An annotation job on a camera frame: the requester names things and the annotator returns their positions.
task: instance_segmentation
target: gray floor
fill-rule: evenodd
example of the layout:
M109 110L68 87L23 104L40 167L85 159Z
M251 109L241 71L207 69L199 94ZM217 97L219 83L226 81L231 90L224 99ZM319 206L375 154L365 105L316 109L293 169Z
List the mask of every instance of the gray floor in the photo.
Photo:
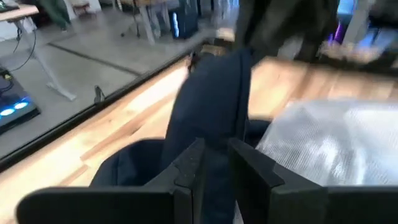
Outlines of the gray floor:
M66 34L55 26L38 30L36 47L43 52L61 84L77 98L71 102L47 88L47 78L34 58L13 72L42 114L0 135L0 157L91 106L95 85L109 95L137 77L157 70L214 33L211 29L201 29L186 41L166 36L151 46L144 31L140 39L134 32L120 37L131 21L131 17L120 12L105 10L96 17L75 21ZM0 64L10 70L29 56L23 40L12 53L15 45L15 40L0 42Z

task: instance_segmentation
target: navy jacket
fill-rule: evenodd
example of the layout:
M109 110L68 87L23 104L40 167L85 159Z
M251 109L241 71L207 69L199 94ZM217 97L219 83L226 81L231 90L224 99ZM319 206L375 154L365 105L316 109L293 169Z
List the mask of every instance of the navy jacket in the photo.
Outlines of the navy jacket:
M223 139L238 138L255 146L268 122L248 121L251 54L239 50L204 58L182 85L166 138L135 142L103 162L91 186L144 185L164 170L196 138L205 152L204 223L233 222L233 188Z

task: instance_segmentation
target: person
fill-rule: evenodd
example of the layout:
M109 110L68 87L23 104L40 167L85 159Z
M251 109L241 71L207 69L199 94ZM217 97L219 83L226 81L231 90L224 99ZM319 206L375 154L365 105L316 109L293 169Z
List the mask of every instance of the person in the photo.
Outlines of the person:
M39 0L51 20L58 25L62 31L67 30L70 24L67 5L63 0Z

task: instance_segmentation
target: clear plastic sheet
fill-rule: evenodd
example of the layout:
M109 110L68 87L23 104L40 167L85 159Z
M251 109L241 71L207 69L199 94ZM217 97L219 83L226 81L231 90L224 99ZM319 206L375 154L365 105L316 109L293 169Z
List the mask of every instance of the clear plastic sheet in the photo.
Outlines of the clear plastic sheet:
M323 186L398 184L398 104L294 103L257 149Z

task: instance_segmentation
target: wooden table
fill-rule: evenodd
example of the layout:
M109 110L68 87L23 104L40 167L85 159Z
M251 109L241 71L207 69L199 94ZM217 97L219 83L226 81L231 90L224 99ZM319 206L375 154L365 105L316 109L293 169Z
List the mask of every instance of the wooden table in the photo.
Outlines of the wooden table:
M23 35L30 37L28 32L25 30L22 20L25 19L26 17L29 17L29 16L37 14L37 13L39 13L39 10L37 9L36 6L20 4L19 9L9 11L9 12L0 13L0 22L2 22L2 21L13 22L16 27L20 28ZM54 89L59 94L68 98L69 100L71 100L71 101L74 100L76 98L76 96L71 94L57 80L56 76L51 71L51 68L47 65L46 61L43 59L40 49L38 49L38 47L35 47L35 43L34 43L35 40L30 40L30 38L26 38L26 42L28 43L30 50L33 51L33 56L37 59L37 61L43 68L45 74L49 78L49 82L47 83L47 86Z
M14 223L14 208L29 192L47 186L86 186L99 165L123 146L165 136L183 60L149 80L66 135L0 174L0 223ZM277 116L297 100L352 97L398 99L398 83L369 74L313 68L265 58L252 70L249 115Z

